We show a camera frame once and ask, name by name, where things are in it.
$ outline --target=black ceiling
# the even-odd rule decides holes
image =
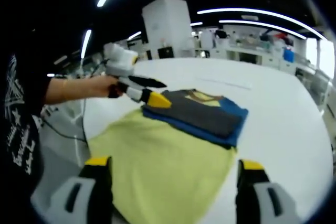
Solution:
[[[142,30],[142,8],[153,0],[107,0],[102,8],[98,0],[5,0],[8,36],[24,38],[38,34],[39,45],[50,61],[69,55],[82,45],[85,31],[92,29],[88,53],[97,51],[109,41],[128,38]],[[281,13],[310,26],[315,21],[305,0],[186,0],[192,22],[218,25],[219,19],[241,19],[239,13],[198,15],[197,11],[208,8],[246,7]],[[299,30],[292,23],[259,15],[262,22]]]

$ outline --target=white table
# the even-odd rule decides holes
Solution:
[[[332,183],[332,155],[321,114],[298,79],[249,63],[193,58],[139,62],[135,73],[159,79],[170,90],[196,88],[247,108],[237,158],[263,164],[271,181],[295,200],[302,220],[316,211]],[[87,138],[139,106],[126,96],[88,100]],[[236,173],[235,165],[201,223],[235,223]]]

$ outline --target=person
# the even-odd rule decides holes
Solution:
[[[39,223],[30,197],[43,173],[43,163],[32,115],[39,116],[44,104],[108,97],[111,90],[115,97],[122,93],[111,76],[77,80],[47,77],[44,52],[36,41],[25,39],[2,55],[0,214],[1,218],[10,217],[12,223]]]

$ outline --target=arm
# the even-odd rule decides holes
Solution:
[[[110,87],[118,80],[111,76],[96,76],[91,79],[63,80],[52,79],[48,86],[45,104],[57,104],[84,98],[108,97]]]

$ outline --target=folded clothing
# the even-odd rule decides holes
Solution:
[[[113,204],[132,224],[194,224],[214,202],[236,150],[200,141],[140,109],[88,141],[112,156]]]
[[[228,137],[241,121],[240,116],[229,114],[216,107],[203,105],[184,97],[180,92],[164,91],[162,94],[172,103],[169,109],[144,105],[143,110],[167,119],[183,122],[221,138]]]
[[[219,102],[220,108],[213,107],[214,110],[224,111],[226,115],[234,115],[239,118],[239,122],[237,124],[234,124],[234,128],[231,131],[230,134],[227,134],[226,136],[220,136],[216,135],[213,132],[209,130],[204,130],[204,128],[200,128],[195,126],[195,124],[190,124],[185,121],[179,120],[181,117],[171,117],[166,116],[165,114],[156,113],[161,112],[161,110],[152,110],[148,109],[148,106],[144,106],[142,109],[142,113],[144,116],[156,120],[160,120],[163,122],[167,122],[170,125],[176,127],[177,129],[180,129],[184,132],[190,133],[194,136],[197,136],[201,139],[210,141],[214,144],[218,144],[220,146],[233,146],[237,147],[237,141],[238,137],[242,131],[242,128],[244,126],[244,123],[246,121],[246,117],[248,115],[248,110],[240,108],[235,102],[231,101],[230,99],[224,98],[224,97],[214,97],[208,94],[204,94],[197,90],[180,90],[180,91],[165,91],[163,92],[163,95],[165,95],[168,99],[172,97],[170,93],[173,93],[175,100],[179,99],[193,99],[196,103],[201,103],[200,105],[203,106],[202,110],[210,109],[211,107],[205,105],[206,103],[209,103],[211,101],[217,100]],[[182,113],[182,111],[185,110],[179,110],[175,111],[174,113],[179,114]],[[195,115],[194,111],[189,111],[189,117],[195,117],[194,119],[200,120],[203,122],[204,117],[202,115]],[[221,121],[220,118],[216,117],[216,113],[214,114],[207,114],[211,117],[210,122],[217,122],[216,126],[218,127],[225,127],[226,121]]]

